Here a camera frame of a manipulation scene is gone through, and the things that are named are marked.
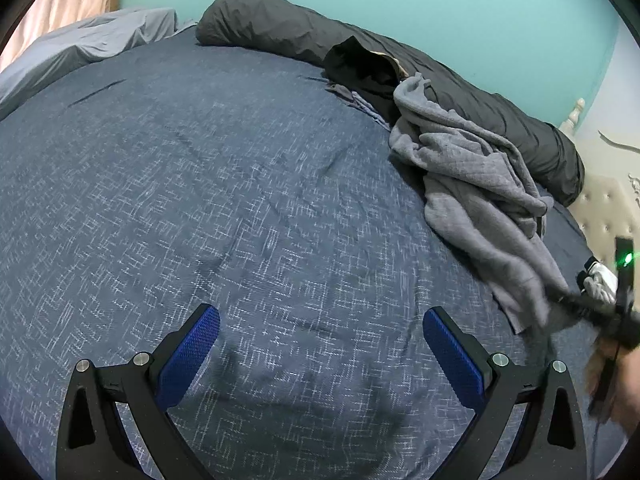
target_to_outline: bed post finial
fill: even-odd
[[[568,137],[572,137],[574,134],[575,125],[580,120],[580,114],[584,110],[584,99],[580,98],[575,102],[575,107],[571,110],[569,116],[560,124],[558,128],[562,133]]]

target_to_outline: bed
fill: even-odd
[[[191,27],[75,70],[0,122],[0,417],[44,479],[75,362],[152,349],[201,301],[221,335],[170,415],[216,478],[428,478],[473,414],[422,338],[435,305],[517,362],[554,351],[591,447],[592,329],[551,350],[514,336],[425,224],[420,176],[388,132],[326,83],[299,60],[201,46]],[[591,251],[559,203],[545,244],[575,288]],[[602,431],[599,467],[622,442]]]

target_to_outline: tufted headboard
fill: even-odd
[[[593,255],[614,270],[614,239],[634,239],[640,251],[640,147],[630,137],[600,132],[596,139],[575,138],[584,102],[576,107],[559,129],[571,138],[582,157],[584,188],[569,211],[587,238]],[[640,285],[640,265],[636,265],[635,283]]]

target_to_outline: white wall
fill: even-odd
[[[622,19],[602,85],[575,136],[594,138],[598,130],[606,136],[631,137],[640,144],[640,47]]]

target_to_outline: blue gripper pad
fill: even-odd
[[[453,387],[460,404],[472,410],[484,406],[484,392],[491,381],[491,368],[486,360],[489,354],[475,338],[462,332],[442,307],[424,313],[422,319],[424,340],[431,348],[438,364]],[[475,342],[471,357],[463,347]]]
[[[184,328],[190,322],[193,323],[158,375],[156,404],[163,411],[176,406],[182,400],[220,332],[218,310],[208,304],[201,304],[200,307],[204,308],[204,312],[197,320],[190,317],[183,325]],[[179,334],[181,330],[169,336]]]

